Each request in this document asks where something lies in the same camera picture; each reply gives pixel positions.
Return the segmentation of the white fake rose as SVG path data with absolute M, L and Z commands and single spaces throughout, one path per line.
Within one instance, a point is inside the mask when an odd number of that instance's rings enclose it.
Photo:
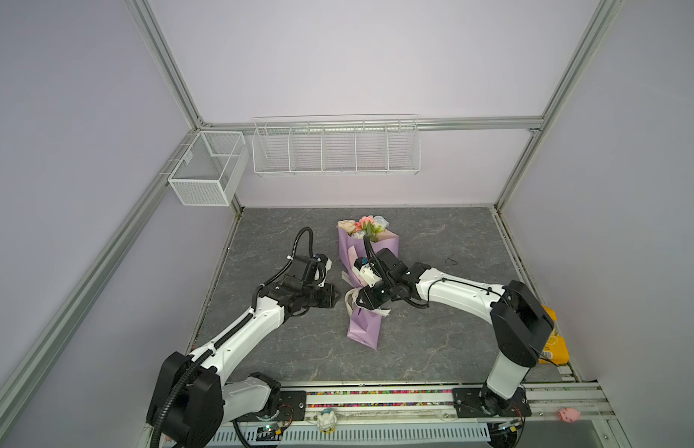
M 373 222 L 376 226 L 379 226 L 383 229 L 387 229 L 389 226 L 389 222 L 382 216 L 374 216 Z

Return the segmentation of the red pink fake rose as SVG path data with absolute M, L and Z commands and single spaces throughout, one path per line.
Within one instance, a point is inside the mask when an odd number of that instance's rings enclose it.
M 374 226 L 374 216 L 365 216 L 356 222 L 357 231 L 367 231 Z

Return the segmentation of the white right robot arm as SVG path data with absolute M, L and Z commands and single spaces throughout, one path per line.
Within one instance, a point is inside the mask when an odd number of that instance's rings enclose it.
M 554 321 L 529 287 L 516 280 L 504 286 L 479 283 L 423 263 L 408 268 L 400 262 L 391 270 L 371 263 L 352 271 L 363 284 L 357 303 L 369 310 L 397 301 L 422 309 L 444 304 L 490 324 L 499 353 L 468 413 L 529 416 L 522 381 L 554 331 Z

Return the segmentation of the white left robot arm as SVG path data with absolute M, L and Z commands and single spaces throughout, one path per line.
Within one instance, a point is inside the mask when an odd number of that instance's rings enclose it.
M 248 309 L 223 332 L 188 354 L 175 352 L 164 360 L 147 411 L 149 446 L 161 446 L 166 436 L 177 447 L 205 447 L 225 422 L 278 416 L 279 381 L 264 373 L 234 383 L 229 377 L 287 319 L 313 308 L 332 308 L 337 300 L 339 291 L 332 283 L 258 286 Z

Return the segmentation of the pink purple wrapping paper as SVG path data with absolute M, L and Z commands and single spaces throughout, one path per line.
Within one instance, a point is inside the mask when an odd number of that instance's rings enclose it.
M 347 234 L 338 228 L 339 236 L 339 255 L 344 271 L 350 274 L 354 283 L 356 277 L 352 274 L 353 263 L 361 257 L 367 257 L 363 238 L 358 235 L 358 231 Z M 361 343 L 371 349 L 377 349 L 382 318 L 389 315 L 388 311 L 369 311 L 366 308 L 356 308 L 350 317 L 347 337 L 357 343 Z

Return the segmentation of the cream printed ribbon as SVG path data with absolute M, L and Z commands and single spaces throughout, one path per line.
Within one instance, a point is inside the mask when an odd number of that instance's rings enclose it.
M 344 303 L 346 306 L 347 314 L 349 315 L 349 317 L 351 317 L 356 308 L 362 308 L 362 305 L 356 304 L 356 300 L 360 289 L 365 286 L 365 283 L 362 282 L 360 279 L 356 280 L 356 283 L 354 283 L 352 277 L 347 272 L 342 272 L 341 278 L 343 279 L 343 281 L 347 282 L 351 287 L 344 295 Z

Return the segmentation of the cream fake rose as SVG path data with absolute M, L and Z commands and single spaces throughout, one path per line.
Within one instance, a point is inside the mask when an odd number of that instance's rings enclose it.
M 357 222 L 354 220 L 341 220 L 338 222 L 338 228 L 342 229 L 347 234 L 353 234 L 358 231 Z

